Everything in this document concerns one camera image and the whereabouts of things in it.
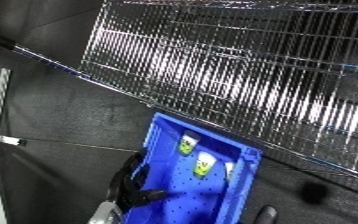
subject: yellow cup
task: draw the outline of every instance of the yellow cup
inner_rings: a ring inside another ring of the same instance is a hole
[[[199,179],[204,179],[215,163],[216,158],[213,155],[206,152],[200,152],[198,154],[196,166],[194,167],[194,176]]]

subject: perforated bin bottom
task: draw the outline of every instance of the perforated bin bottom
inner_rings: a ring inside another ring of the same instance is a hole
[[[189,156],[179,154],[185,131],[201,137]],[[157,114],[145,143],[145,162],[150,173],[143,189],[164,189],[168,197],[150,205],[132,209],[126,223],[202,224],[236,223],[260,160],[260,152],[243,144]],[[207,176],[194,176],[199,152],[207,152],[217,162]],[[234,162],[231,180],[226,177],[225,162]]]

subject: metal pole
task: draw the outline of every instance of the metal pole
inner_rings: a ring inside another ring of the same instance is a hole
[[[48,58],[42,54],[33,52],[30,49],[27,49],[23,46],[18,45],[15,41],[10,40],[6,37],[0,36],[0,47],[8,49],[12,52],[15,52],[17,54],[25,56],[27,58],[31,58],[33,60],[42,62],[48,66],[54,67],[54,68],[59,69],[64,72],[67,72],[67,73],[77,76],[79,78],[83,78],[83,79],[90,78],[90,75],[84,74],[83,72],[81,72],[71,66],[65,65],[59,61]]]

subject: wire grid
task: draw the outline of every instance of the wire grid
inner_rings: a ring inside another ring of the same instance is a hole
[[[358,173],[358,1],[107,0],[81,69]]]

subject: black object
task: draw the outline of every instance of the black object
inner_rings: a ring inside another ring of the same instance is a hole
[[[107,201],[115,201],[123,213],[128,212],[132,207],[144,206],[166,197],[164,190],[140,190],[147,179],[149,165],[140,167],[135,175],[133,173],[138,169],[143,158],[142,152],[128,158],[110,182]]]
[[[277,218],[277,210],[273,206],[266,205],[259,211],[253,224],[275,224]]]
[[[16,42],[4,36],[0,36],[0,46],[12,51],[15,48]]]

